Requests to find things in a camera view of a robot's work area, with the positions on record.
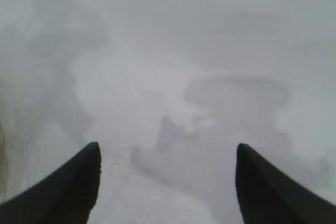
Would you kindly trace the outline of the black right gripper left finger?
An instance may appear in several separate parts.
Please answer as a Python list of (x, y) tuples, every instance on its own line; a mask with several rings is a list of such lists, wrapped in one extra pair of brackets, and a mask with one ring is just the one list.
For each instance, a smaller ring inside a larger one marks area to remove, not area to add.
[(46, 178), (1, 204), (1, 223), (87, 223), (101, 175), (97, 142), (86, 145)]

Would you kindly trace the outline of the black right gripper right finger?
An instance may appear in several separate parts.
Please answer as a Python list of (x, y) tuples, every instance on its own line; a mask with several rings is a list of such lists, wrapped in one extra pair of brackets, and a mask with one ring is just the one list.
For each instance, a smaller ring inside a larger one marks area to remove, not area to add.
[(235, 187), (244, 223), (335, 223), (335, 205), (244, 143), (237, 147)]

